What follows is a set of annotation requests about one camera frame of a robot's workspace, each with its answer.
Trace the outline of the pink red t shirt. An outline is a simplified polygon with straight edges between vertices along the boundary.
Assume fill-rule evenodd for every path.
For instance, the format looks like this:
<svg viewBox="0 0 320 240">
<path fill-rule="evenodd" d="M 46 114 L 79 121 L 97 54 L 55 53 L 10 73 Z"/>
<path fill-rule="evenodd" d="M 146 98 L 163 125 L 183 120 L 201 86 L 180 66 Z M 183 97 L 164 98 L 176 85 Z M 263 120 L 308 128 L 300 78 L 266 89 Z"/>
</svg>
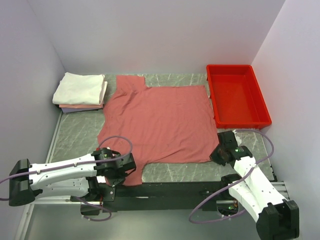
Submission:
<svg viewBox="0 0 320 240">
<path fill-rule="evenodd" d="M 134 157 L 136 171 L 125 179 L 126 186 L 140 185 L 148 164 L 208 162 L 219 144 L 202 85 L 148 87 L 142 76 L 118 75 L 103 114 L 98 143 Z"/>
</svg>

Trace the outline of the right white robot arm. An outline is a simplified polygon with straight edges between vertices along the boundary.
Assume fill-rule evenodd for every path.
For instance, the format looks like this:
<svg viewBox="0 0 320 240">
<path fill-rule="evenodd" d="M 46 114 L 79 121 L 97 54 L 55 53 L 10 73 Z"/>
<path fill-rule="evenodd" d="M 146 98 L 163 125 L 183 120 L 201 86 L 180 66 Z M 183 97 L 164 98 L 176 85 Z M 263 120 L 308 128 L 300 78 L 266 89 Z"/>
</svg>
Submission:
<svg viewBox="0 0 320 240">
<path fill-rule="evenodd" d="M 268 180 L 251 151 L 238 145 L 231 130 L 218 133 L 218 145 L 211 153 L 213 162 L 229 164 L 234 174 L 223 176 L 219 193 L 222 198 L 238 200 L 254 219 L 262 240 L 293 240 L 300 235 L 300 210 Z"/>
</svg>

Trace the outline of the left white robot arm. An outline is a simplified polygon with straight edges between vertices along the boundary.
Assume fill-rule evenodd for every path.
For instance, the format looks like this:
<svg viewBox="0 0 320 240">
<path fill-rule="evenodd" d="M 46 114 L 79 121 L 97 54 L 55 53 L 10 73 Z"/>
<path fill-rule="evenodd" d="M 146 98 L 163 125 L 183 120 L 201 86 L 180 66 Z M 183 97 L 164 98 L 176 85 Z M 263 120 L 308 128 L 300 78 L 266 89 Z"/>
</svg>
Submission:
<svg viewBox="0 0 320 240">
<path fill-rule="evenodd" d="M 112 188 L 121 185 L 137 169 L 132 153 L 98 148 L 93 153 L 69 160 L 31 164 L 19 160 L 9 174 L 8 204 L 24 206 L 46 197 L 70 196 L 86 201 L 105 198 L 98 178 Z"/>
</svg>

